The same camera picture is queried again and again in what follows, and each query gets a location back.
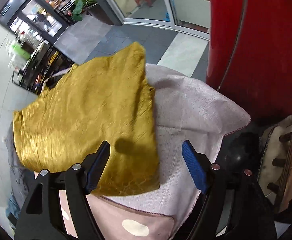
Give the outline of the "gold satin padded jacket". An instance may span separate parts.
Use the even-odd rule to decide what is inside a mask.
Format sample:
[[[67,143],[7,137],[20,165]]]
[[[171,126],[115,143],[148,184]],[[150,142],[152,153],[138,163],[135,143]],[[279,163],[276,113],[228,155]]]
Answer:
[[[160,186],[154,101],[145,49],[137,42],[74,65],[54,88],[14,112],[17,156],[34,172],[62,172],[107,141],[110,157],[94,192],[132,196],[154,191]]]

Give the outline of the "pink polka dot bedsheet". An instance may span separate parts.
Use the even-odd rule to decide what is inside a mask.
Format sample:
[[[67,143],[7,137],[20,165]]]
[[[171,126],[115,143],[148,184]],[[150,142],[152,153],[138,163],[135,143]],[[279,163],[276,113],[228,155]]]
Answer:
[[[115,203],[104,197],[86,196],[89,208],[105,239],[169,239],[175,220]]]

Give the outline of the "grey striped blanket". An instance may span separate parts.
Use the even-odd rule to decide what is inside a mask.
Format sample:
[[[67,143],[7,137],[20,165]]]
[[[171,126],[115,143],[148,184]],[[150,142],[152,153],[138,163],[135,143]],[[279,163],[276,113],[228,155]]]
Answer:
[[[199,80],[153,64],[145,64],[145,72],[155,89],[153,116],[160,186],[132,196],[91,194],[135,210],[173,217],[172,239],[200,195],[182,157],[182,143],[189,140],[198,152],[215,161],[223,137],[245,127],[251,118]]]

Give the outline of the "black metal shelf cart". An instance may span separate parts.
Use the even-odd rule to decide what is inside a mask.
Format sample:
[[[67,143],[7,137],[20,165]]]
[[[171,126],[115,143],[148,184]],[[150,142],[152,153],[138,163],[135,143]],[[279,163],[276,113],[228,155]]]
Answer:
[[[13,71],[11,81],[36,95],[41,93],[44,81],[57,72],[70,68],[74,62],[48,41],[42,41],[21,70]]]

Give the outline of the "red cabinet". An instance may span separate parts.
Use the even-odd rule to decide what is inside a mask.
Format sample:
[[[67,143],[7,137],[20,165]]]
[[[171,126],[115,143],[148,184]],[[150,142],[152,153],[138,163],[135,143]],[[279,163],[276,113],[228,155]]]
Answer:
[[[211,0],[206,82],[254,119],[292,114],[292,0]]]

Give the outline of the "green potted plant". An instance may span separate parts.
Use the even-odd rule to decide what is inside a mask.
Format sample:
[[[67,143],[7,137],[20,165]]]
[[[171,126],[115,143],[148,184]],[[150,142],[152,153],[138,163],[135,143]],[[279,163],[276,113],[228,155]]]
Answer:
[[[75,7],[71,13],[71,19],[74,22],[82,21],[82,14],[85,10],[89,9],[97,2],[96,0],[75,0]]]

